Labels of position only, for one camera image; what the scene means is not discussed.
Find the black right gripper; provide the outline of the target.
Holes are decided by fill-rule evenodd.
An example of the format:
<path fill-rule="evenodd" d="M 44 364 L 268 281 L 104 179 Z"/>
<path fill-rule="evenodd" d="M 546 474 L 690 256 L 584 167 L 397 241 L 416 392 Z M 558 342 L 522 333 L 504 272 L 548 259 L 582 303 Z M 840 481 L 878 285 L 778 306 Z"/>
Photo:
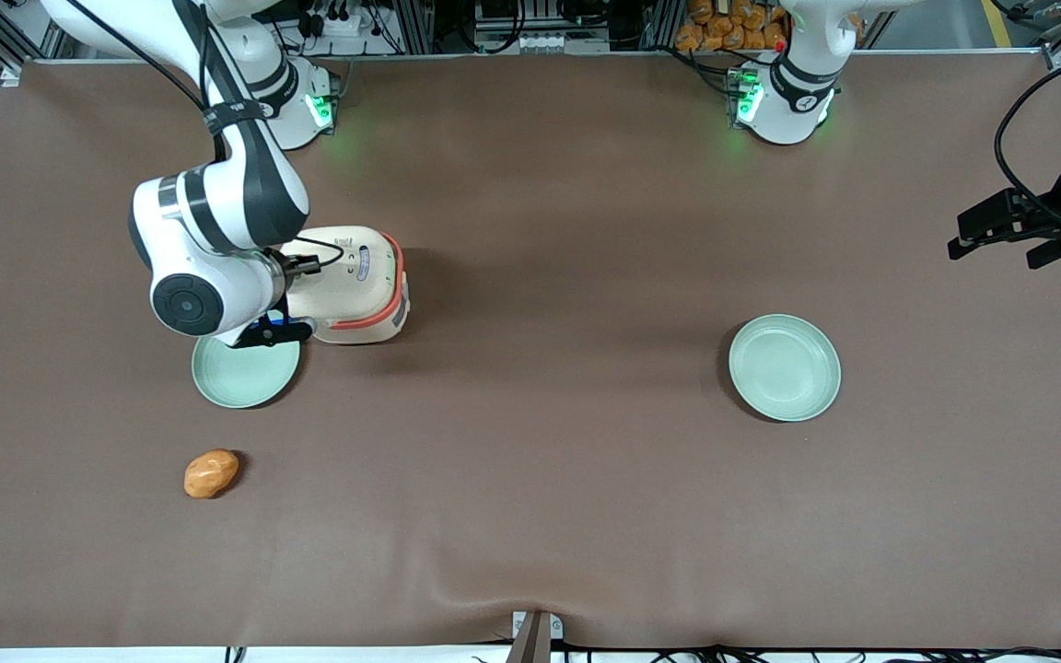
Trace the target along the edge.
<path fill-rule="evenodd" d="M 260 318 L 269 322 L 286 322 L 290 319 L 289 313 L 289 287 L 291 285 L 290 276 L 275 277 L 273 290 L 265 306 L 262 307 Z"/>

